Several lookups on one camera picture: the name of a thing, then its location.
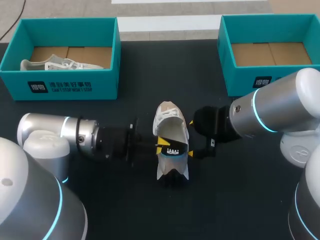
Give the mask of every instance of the shoe laces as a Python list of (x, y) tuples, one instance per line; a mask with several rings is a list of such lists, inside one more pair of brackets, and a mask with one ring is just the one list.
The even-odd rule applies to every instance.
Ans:
[(68, 59), (68, 58), (66, 58), (66, 59), (69, 60), (70, 63), (64, 62), (62, 65), (66, 66), (67, 69), (73, 69), (73, 66), (75, 66), (75, 69), (84, 69), (84, 64), (83, 63), (76, 62), (76, 61), (73, 61), (73, 60)]
[(171, 109), (162, 111), (161, 114), (159, 114), (156, 119), (157, 119), (157, 121), (160, 122), (162, 119), (170, 118), (170, 117), (180, 118), (179, 110), (176, 108), (171, 108)]

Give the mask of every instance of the screw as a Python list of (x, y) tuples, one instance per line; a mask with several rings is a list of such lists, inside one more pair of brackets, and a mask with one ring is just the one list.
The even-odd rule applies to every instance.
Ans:
[(235, 112), (236, 112), (236, 113), (240, 112), (240, 110), (241, 110), (241, 106), (240, 106), (240, 105), (238, 105), (238, 106), (235, 107)]
[(85, 141), (85, 138), (84, 138), (83, 136), (79, 136), (79, 137), (78, 137), (78, 142), (79, 142), (79, 143), (82, 144), (84, 141)]

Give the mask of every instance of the black cable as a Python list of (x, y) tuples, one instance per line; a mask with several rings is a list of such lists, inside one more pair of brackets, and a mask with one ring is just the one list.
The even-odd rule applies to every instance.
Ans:
[(0, 41), (5, 37), (5, 35), (7, 35), (8, 32), (10, 32), (10, 30), (14, 27), (14, 25), (16, 25), (16, 23), (17, 23), (17, 22), (19, 21), (19, 19), (21, 18), (21, 15), (22, 15), (22, 13), (23, 13), (24, 10), (25, 10), (26, 1), (27, 1), (27, 0), (24, 0), (24, 2), (23, 2), (23, 6), (22, 6), (22, 10), (21, 10), (21, 12), (20, 12), (20, 15), (19, 15), (18, 18), (15, 20), (14, 24), (12, 24), (12, 26), (8, 29), (8, 31), (6, 31), (6, 32), (2, 35), (2, 37), (0, 37)]

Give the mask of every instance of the teal box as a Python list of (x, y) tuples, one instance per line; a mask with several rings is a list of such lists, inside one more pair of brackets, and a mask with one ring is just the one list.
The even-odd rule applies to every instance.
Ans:
[[(237, 66), (231, 44), (303, 43), (312, 64)], [(320, 22), (314, 14), (223, 15), (217, 48), (229, 96), (256, 90), (257, 80), (271, 83), (303, 68), (320, 71)]]
[[(21, 61), (30, 59), (34, 47), (112, 47), (110, 69), (20, 71)], [(114, 100), (120, 59), (117, 18), (21, 19), (0, 77), (15, 101)]]

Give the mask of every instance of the shoe insole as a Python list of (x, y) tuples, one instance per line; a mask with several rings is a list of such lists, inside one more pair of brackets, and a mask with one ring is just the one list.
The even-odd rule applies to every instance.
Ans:
[(158, 127), (158, 135), (167, 139), (187, 144), (186, 132), (181, 121), (174, 118), (164, 120)]

